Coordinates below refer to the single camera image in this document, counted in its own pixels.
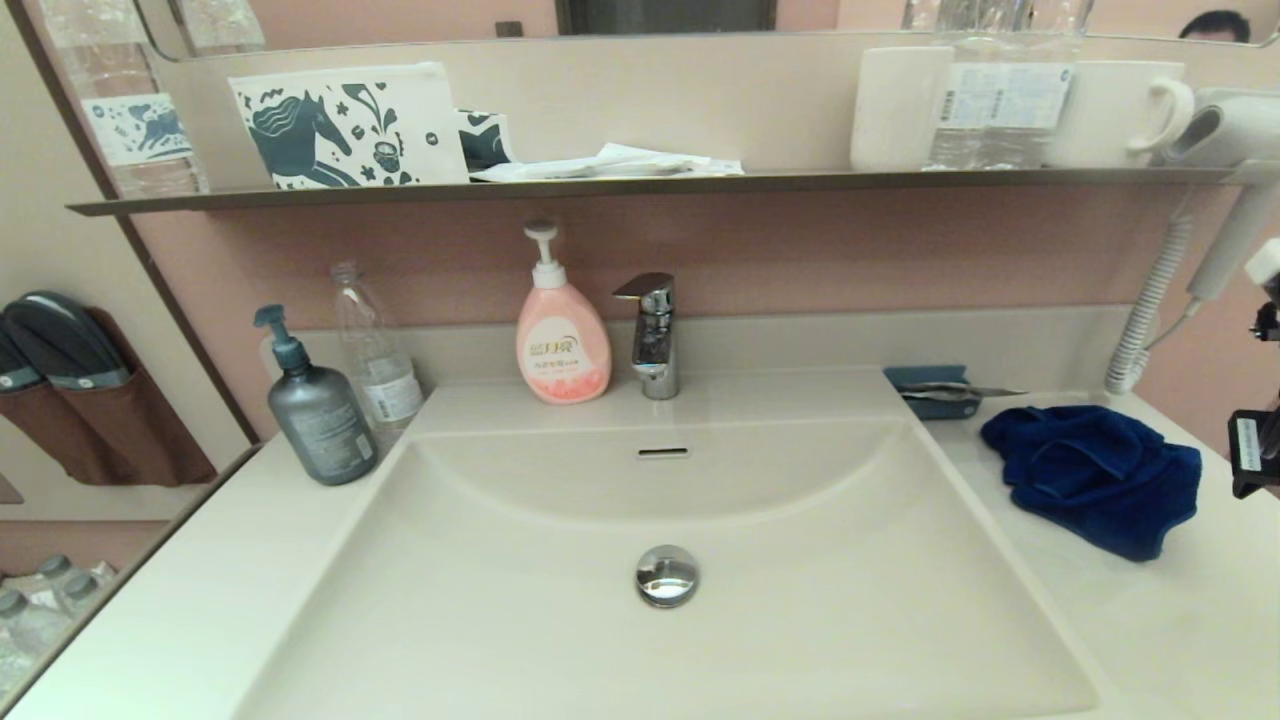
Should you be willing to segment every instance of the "brown wall pocket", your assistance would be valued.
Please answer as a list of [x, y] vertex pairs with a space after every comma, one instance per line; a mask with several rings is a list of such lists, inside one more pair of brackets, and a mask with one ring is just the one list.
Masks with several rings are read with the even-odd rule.
[[0, 393], [0, 415], [87, 486], [132, 484], [137, 474], [47, 382]]
[[212, 480], [218, 474], [212, 464], [138, 361], [119, 325], [101, 309], [86, 311], [101, 325], [133, 375], [116, 387], [54, 389], [133, 468], [132, 479], [116, 484], [174, 487]]

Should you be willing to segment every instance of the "blue towel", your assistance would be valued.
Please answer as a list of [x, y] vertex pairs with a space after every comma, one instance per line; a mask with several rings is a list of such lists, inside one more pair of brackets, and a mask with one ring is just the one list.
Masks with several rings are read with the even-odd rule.
[[1097, 405], [1018, 407], [982, 427], [1012, 501], [1135, 562], [1196, 515], [1201, 456]]

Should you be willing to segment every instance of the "empty plastic bottle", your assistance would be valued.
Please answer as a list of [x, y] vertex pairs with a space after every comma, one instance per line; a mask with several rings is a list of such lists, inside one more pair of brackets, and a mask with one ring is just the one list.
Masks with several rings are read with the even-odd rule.
[[67, 580], [67, 610], [72, 618], [79, 618], [97, 602], [102, 584], [90, 573], [76, 573]]
[[1084, 40], [1092, 0], [1018, 0], [1000, 41], [1004, 77], [983, 131], [977, 164], [1036, 169], [1044, 161]]
[[0, 703], [18, 689], [35, 665], [35, 659], [18, 650], [8, 634], [0, 634]]
[[122, 197], [205, 188], [187, 131], [152, 70], [133, 0], [40, 0], [49, 37]]
[[54, 591], [54, 598], [58, 601], [58, 605], [67, 610], [67, 583], [79, 573], [79, 569], [65, 555], [50, 555], [40, 564], [37, 571], [42, 578], [49, 580], [49, 587]]
[[933, 32], [936, 45], [955, 49], [942, 115], [927, 170], [978, 167], [983, 133], [1004, 83], [1000, 32], [1011, 27], [1016, 0], [910, 0], [902, 28]]
[[33, 605], [17, 591], [0, 593], [0, 623], [18, 650], [41, 657], [72, 625], [70, 618], [42, 605]]
[[180, 0], [182, 17], [197, 58], [266, 50], [262, 26], [248, 0]]
[[[375, 433], [398, 436], [424, 402], [413, 364], [389, 331], [381, 304], [361, 282], [356, 264], [339, 263], [333, 266], [332, 275], [338, 286], [338, 333], [347, 375], [374, 420]], [[392, 443], [379, 445], [390, 447]]]

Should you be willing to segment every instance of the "blue pump head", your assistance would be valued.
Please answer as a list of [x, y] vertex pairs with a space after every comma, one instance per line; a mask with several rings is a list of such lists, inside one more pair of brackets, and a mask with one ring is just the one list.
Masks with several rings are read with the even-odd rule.
[[271, 332], [275, 333], [275, 338], [271, 340], [271, 352], [282, 370], [297, 370], [311, 364], [307, 350], [284, 327], [283, 305], [264, 305], [257, 309], [257, 313], [253, 314], [253, 327], [261, 328], [264, 325], [271, 325]]

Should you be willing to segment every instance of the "faucet handle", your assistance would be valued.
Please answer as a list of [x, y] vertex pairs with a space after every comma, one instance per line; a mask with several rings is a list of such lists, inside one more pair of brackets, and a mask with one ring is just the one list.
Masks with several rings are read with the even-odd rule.
[[676, 278], [667, 273], [640, 273], [613, 291], [620, 300], [639, 300], [646, 315], [667, 315], [676, 309]]

